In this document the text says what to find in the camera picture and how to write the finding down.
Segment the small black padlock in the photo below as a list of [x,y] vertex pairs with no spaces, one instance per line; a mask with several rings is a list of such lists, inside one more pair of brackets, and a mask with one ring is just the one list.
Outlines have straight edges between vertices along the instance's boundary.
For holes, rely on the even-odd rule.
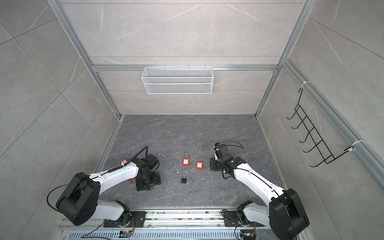
[[183,175],[181,178],[181,184],[187,184],[188,178],[187,175]]

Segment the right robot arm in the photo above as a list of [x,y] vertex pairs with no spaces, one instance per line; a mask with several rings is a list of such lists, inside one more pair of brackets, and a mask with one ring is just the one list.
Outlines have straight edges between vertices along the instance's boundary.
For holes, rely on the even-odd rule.
[[310,220],[299,194],[279,187],[257,173],[244,159],[233,156],[226,143],[215,143],[214,158],[210,159],[213,172],[221,172],[223,179],[235,179],[252,190],[263,202],[260,206],[246,201],[237,207],[239,226],[260,224],[270,228],[280,240],[293,240],[310,225]]

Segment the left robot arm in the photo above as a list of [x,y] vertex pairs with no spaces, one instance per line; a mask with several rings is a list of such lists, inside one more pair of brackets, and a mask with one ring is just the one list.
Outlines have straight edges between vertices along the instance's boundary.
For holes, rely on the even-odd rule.
[[131,210],[121,201],[102,201],[99,196],[106,190],[128,180],[134,180],[136,190],[151,191],[161,184],[161,177],[156,172],[160,162],[155,155],[148,153],[145,146],[141,151],[145,157],[140,159],[136,153],[130,159],[109,170],[90,175],[80,172],[70,183],[64,185],[65,190],[56,204],[49,205],[53,210],[63,214],[75,226],[89,220],[103,219],[106,227],[124,228],[134,223]]

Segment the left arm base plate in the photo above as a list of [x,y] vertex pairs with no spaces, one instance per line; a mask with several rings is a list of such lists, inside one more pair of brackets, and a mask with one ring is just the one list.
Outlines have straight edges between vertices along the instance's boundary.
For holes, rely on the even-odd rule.
[[121,217],[117,221],[106,220],[103,224],[104,228],[142,228],[146,219],[147,212],[134,211],[130,212],[130,215]]

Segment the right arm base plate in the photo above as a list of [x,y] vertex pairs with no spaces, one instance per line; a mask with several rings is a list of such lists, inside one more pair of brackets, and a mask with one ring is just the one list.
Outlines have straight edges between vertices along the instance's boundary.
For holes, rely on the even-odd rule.
[[264,225],[260,223],[250,222],[240,211],[228,211],[224,209],[221,210],[221,215],[224,218],[226,227],[236,227],[238,225],[244,227],[264,227]]

